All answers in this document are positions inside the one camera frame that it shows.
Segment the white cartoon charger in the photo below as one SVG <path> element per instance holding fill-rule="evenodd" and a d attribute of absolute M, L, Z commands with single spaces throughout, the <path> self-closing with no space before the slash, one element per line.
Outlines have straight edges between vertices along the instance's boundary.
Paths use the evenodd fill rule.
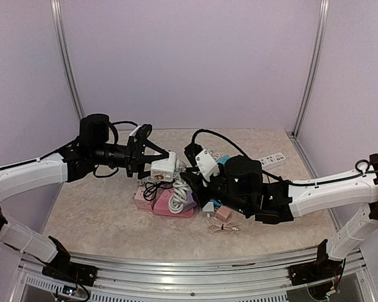
<path fill-rule="evenodd" d="M 150 177 L 154 181 L 173 182 L 179 167 L 176 153 L 169 152 L 168 158 L 151 163 Z"/>

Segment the pink cube socket adapter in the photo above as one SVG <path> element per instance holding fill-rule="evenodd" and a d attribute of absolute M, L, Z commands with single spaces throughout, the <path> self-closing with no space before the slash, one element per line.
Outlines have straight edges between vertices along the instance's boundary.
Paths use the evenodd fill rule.
<path fill-rule="evenodd" d="M 152 211 L 154 206 L 154 199 L 150 196 L 148 199 L 144 197 L 146 189 L 143 186 L 139 186 L 134 196 L 134 203 L 138 210 Z"/>

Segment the small pink charger plug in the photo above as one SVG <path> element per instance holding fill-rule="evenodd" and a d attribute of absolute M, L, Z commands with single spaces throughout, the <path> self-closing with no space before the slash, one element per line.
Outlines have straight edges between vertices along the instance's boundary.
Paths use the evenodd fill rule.
<path fill-rule="evenodd" d="M 215 217 L 220 221 L 228 222 L 232 217 L 232 210 L 221 207 L 215 212 Z"/>

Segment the pink triangular power socket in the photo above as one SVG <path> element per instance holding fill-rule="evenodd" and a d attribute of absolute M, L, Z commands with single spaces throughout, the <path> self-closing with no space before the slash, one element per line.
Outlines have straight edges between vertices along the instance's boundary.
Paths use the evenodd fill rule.
<path fill-rule="evenodd" d="M 176 217 L 176 218 L 191 218 L 195 212 L 195 208 L 190 209 L 188 211 L 184 210 L 180 213 L 172 213 L 169 210 L 169 199 L 173 195 L 173 190 L 172 189 L 166 189 L 164 190 L 160 197 L 157 199 L 155 202 L 155 205 L 153 207 L 153 213 L 155 215 L 159 216 L 170 216 L 170 217 Z"/>

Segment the blue square plug adapter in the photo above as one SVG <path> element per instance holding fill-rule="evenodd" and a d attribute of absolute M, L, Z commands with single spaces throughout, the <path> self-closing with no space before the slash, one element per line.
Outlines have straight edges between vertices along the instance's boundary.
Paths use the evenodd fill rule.
<path fill-rule="evenodd" d="M 215 207 L 220 208 L 222 204 L 219 201 L 216 201 L 214 199 L 211 200 L 211 202 L 214 204 Z"/>

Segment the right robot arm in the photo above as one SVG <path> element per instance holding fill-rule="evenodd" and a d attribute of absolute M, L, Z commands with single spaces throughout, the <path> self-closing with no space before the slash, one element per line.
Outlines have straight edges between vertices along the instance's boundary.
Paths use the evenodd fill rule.
<path fill-rule="evenodd" d="M 277 225 L 312 212 L 360 204 L 346 225 L 324 241 L 323 255 L 309 266 L 315 279 L 325 278 L 334 261 L 342 261 L 378 229 L 378 154 L 359 160 L 351 171 L 300 182 L 269 174 L 273 182 L 265 183 L 261 162 L 243 155 L 218 164 L 201 152 L 195 162 L 180 176 L 199 206 L 213 199 L 258 222 Z"/>

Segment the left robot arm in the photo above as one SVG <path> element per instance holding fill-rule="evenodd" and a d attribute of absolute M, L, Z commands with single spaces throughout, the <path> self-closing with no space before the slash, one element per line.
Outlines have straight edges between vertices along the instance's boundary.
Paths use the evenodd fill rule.
<path fill-rule="evenodd" d="M 106 114 L 81 119 L 79 135 L 71 142 L 35 159 L 0 167 L 0 204 L 6 199 L 51 184 L 74 182 L 95 174 L 99 166 L 139 179 L 150 175 L 147 164 L 169 158 L 169 152 L 151 141 L 150 124 L 136 125 L 127 144 L 118 144 L 116 123 Z M 55 238 L 44 236 L 10 216 L 0 206 L 0 244 L 5 244 L 49 266 L 61 279 L 75 275 L 75 265 L 66 248 Z"/>

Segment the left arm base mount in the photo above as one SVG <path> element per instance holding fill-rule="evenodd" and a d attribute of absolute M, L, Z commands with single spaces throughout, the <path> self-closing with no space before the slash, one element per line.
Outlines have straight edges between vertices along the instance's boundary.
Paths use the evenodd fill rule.
<path fill-rule="evenodd" d="M 93 286 L 97 272 L 98 268 L 95 266 L 75 262 L 70 262 L 65 269 L 53 269 L 48 266 L 42 269 L 44 276 L 89 287 Z"/>

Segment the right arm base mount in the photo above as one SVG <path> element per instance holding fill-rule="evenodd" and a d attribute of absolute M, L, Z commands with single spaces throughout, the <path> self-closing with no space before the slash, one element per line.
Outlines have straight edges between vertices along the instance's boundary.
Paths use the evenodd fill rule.
<path fill-rule="evenodd" d="M 341 274 L 342 262 L 329 262 L 317 264 L 314 261 L 297 264 L 288 268 L 290 281 L 293 286 L 325 280 Z"/>

